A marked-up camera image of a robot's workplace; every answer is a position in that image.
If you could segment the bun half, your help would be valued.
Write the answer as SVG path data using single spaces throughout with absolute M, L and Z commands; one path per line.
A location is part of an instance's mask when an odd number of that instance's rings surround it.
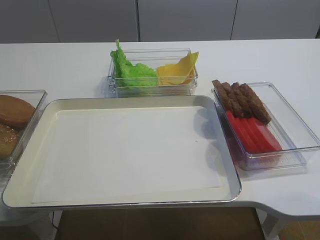
M 28 102 L 9 95 L 0 96 L 0 122 L 16 129 L 27 126 L 35 112 Z

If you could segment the yellow cheese slices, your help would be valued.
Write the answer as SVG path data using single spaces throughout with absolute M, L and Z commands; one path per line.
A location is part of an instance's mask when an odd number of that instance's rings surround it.
M 156 69 L 156 76 L 160 86 L 185 85 L 195 76 L 195 65 L 199 52 L 188 53 L 178 63 L 169 63 Z

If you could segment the green lettuce leaf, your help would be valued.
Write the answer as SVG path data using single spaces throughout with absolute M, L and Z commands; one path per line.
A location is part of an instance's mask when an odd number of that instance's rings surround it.
M 116 39 L 115 42 L 117 50 L 111 51 L 110 56 L 114 63 L 116 85 L 118 87 L 157 86 L 156 71 L 143 63 L 133 65 L 122 50 L 120 41 Z

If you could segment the clear bin with greens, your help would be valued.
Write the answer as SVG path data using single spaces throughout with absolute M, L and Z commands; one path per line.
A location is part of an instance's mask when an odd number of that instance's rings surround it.
M 116 98 L 147 96 L 188 96 L 195 92 L 198 85 L 198 73 L 194 67 L 188 75 L 161 76 L 160 69 L 172 67 L 182 58 L 191 54 L 189 48 L 162 48 L 124 50 L 126 59 L 132 65 L 146 66 L 155 72 L 155 76 L 135 75 L 119 77 L 116 63 L 111 60 L 106 85 L 110 94 Z

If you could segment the white metal baking tray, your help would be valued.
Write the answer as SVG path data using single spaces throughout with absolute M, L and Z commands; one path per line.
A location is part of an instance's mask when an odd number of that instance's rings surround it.
M 210 134 L 214 150 L 207 150 L 209 163 L 214 163 L 221 180 L 219 187 L 144 193 L 119 197 L 90 198 L 53 202 L 33 202 L 33 197 L 44 170 L 42 157 L 44 143 L 51 128 L 54 113 L 60 110 L 113 110 L 136 108 L 203 107 L 208 125 L 202 127 Z M 82 98 L 59 99 L 44 109 L 32 136 L 2 193 L 2 202 L 12 209 L 61 209 L 71 208 L 157 208 L 176 206 L 220 205 L 234 201 L 241 193 L 242 185 L 233 164 L 226 138 L 218 117 L 216 105 L 208 96 L 163 96 L 132 98 Z

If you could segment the brown beef patty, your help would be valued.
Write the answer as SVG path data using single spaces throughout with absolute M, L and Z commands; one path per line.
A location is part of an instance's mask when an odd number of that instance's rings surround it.
M 244 112 L 242 107 L 238 103 L 235 95 L 232 92 L 231 85 L 227 82 L 220 82 L 219 80 L 213 80 L 212 84 L 226 111 L 231 111 L 233 116 L 236 118 L 243 118 Z
M 268 114 L 260 98 L 246 83 L 240 85 L 240 91 L 246 97 L 247 103 L 254 117 L 264 125 L 267 125 L 272 118 Z
M 234 117 L 240 119 L 250 118 L 252 116 L 252 111 L 247 102 L 247 98 L 240 91 L 239 83 L 235 82 L 230 85 L 227 82 L 223 82 L 222 87 L 230 100 Z
M 244 118 L 257 117 L 259 103 L 255 92 L 246 83 L 240 85 L 238 82 L 231 85 L 231 90 L 242 108 Z

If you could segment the white parchment paper sheet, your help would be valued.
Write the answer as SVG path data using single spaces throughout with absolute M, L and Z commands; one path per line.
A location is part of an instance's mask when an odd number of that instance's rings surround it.
M 201 106 L 59 110 L 43 144 L 33 202 L 202 190 L 221 185 L 207 159 Z

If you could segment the red tomato slice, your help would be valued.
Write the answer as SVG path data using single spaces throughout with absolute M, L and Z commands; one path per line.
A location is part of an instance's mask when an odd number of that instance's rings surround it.
M 255 123 L 252 122 L 254 118 L 242 118 L 240 122 L 245 130 L 249 133 L 251 139 L 258 147 L 258 153 L 273 152 L 276 149 L 267 141 L 264 135 L 258 130 Z
M 274 152 L 283 150 L 278 140 L 274 137 L 274 135 L 269 131 L 269 129 L 261 121 L 259 121 L 256 118 L 254 118 L 254 120 L 251 120 L 251 121 L 257 126 L 258 130 L 264 135 L 267 141 L 276 149 Z
M 249 154 L 266 153 L 267 149 L 263 146 L 260 139 L 250 129 L 248 121 L 245 118 L 235 119 L 236 132 L 243 146 Z
M 226 111 L 226 115 L 229 123 L 231 124 L 233 130 L 236 132 L 246 152 L 248 152 L 249 154 L 257 154 L 259 149 L 251 139 L 249 133 L 245 130 L 245 127 L 242 125 L 241 120 L 237 117 L 234 117 L 233 113 L 229 110 Z

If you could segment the clear bin with patties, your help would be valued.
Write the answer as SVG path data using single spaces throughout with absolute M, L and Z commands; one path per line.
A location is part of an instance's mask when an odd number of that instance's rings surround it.
M 315 152 L 319 151 L 319 138 L 272 83 L 255 82 L 247 85 L 260 98 L 271 117 L 271 121 L 265 126 L 277 139 L 282 150 L 263 153 L 246 152 L 227 118 L 227 111 L 213 88 L 211 92 L 226 132 L 234 163 L 245 171 L 305 166 Z

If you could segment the clear bin with buns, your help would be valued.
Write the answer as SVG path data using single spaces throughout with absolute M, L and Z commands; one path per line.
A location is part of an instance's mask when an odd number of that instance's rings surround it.
M 10 169 L 27 146 L 42 115 L 47 92 L 7 90 L 0 92 L 0 171 Z

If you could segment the sesame top bun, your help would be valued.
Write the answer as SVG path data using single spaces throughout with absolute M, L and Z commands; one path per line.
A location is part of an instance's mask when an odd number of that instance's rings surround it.
M 8 125 L 0 124 L 0 158 L 8 158 L 19 140 L 19 132 Z

